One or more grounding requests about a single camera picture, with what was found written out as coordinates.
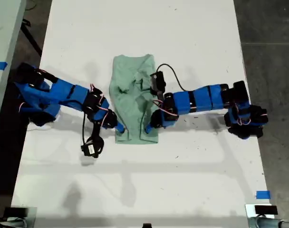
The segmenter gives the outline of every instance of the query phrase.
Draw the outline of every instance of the white surface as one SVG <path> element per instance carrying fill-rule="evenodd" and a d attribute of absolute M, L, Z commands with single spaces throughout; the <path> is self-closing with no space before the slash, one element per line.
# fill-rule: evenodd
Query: white surface
<path fill-rule="evenodd" d="M 188 90 L 245 79 L 232 0 L 54 0 L 40 67 L 109 98 L 113 58 L 147 53 Z M 162 70 L 167 91 L 179 91 Z M 154 145 L 102 131 L 91 164 L 83 115 L 63 107 L 50 126 L 29 127 L 12 205 L 37 207 L 36 227 L 247 227 L 244 205 L 269 203 L 255 199 L 266 190 L 258 141 L 224 130 L 224 113 L 181 116 Z"/>
<path fill-rule="evenodd" d="M 0 109 L 25 5 L 26 0 L 0 0 L 0 62 L 8 63 L 0 70 Z"/>

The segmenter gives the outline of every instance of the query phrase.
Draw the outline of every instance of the concrete floor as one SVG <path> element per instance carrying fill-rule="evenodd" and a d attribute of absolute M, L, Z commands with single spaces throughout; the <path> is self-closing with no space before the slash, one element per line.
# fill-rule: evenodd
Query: concrete floor
<path fill-rule="evenodd" d="M 35 0 L 25 12 L 42 47 L 51 0 Z M 234 0 L 251 101 L 267 108 L 270 122 L 259 139 L 271 202 L 289 220 L 289 0 Z M 39 66 L 40 58 L 22 33 L 12 67 Z"/>

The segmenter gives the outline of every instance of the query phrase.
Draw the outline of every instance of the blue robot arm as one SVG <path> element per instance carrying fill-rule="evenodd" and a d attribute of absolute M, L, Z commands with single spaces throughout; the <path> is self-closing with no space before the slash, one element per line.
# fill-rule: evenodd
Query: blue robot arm
<path fill-rule="evenodd" d="M 163 95 L 166 83 L 162 71 L 157 71 L 151 77 L 151 93 L 158 97 L 159 109 L 152 114 L 145 129 L 147 133 L 153 128 L 174 125 L 183 114 L 228 109 L 224 118 L 230 133 L 242 139 L 251 135 L 263 135 L 262 126 L 268 122 L 267 111 L 250 105 L 243 81 L 234 83 L 233 88 L 229 88 L 227 84 L 208 85 L 193 91 Z"/>
<path fill-rule="evenodd" d="M 51 87 L 45 79 L 52 82 Z M 109 103 L 102 92 L 93 86 L 89 90 L 73 85 L 25 63 L 19 66 L 14 83 L 23 101 L 19 112 L 27 114 L 37 126 L 54 121 L 61 105 L 84 112 L 94 124 L 91 137 L 86 142 L 83 139 L 81 146 L 85 156 L 97 158 L 102 152 L 104 141 L 99 136 L 101 127 L 116 128 L 120 133 L 125 131 L 116 114 L 109 109 Z"/>

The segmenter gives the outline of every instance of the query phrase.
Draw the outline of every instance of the white table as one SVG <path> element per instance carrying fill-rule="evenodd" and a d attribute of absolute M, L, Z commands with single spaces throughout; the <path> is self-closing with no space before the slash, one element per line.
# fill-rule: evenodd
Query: white table
<path fill-rule="evenodd" d="M 0 62 L 8 63 L 0 70 L 0 109 L 25 5 L 26 0 L 0 0 Z"/>
<path fill-rule="evenodd" d="M 147 53 L 188 90 L 245 80 L 232 0 L 54 0 L 40 67 L 109 98 L 113 58 Z M 12 205 L 37 207 L 37 228 L 247 227 L 245 204 L 269 202 L 255 199 L 266 190 L 260 151 L 226 131 L 225 112 L 181 116 L 154 145 L 102 131 L 94 164 L 80 150 L 83 114 L 63 107 L 54 124 L 29 126 Z"/>

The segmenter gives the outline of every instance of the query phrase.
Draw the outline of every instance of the mint green fabric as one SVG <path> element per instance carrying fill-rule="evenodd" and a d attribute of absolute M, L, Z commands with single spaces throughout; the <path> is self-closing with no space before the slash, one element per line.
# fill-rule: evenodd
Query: mint green fabric
<path fill-rule="evenodd" d="M 150 75 L 155 72 L 152 55 L 143 57 L 116 56 L 113 61 L 113 75 L 110 96 L 119 121 L 126 127 L 121 134 L 116 131 L 116 143 L 151 144 L 158 143 L 158 131 L 149 134 L 145 127 L 157 109 L 150 93 Z"/>

